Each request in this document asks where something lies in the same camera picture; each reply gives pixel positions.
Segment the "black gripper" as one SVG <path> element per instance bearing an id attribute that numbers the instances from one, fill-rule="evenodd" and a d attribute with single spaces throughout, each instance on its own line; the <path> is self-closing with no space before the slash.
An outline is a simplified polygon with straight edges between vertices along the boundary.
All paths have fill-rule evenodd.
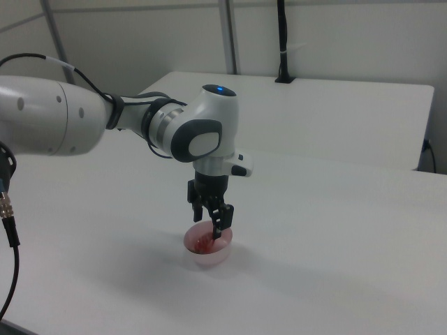
<path id="1" fill-rule="evenodd" d="M 212 239 L 221 237 L 221 233 L 230 228 L 233 221 L 234 206 L 224 202 L 229 176 L 208 176 L 195 171 L 194 179 L 188 181 L 187 201 L 192 204 L 193 221 L 203 219 L 203 205 L 212 219 Z"/>

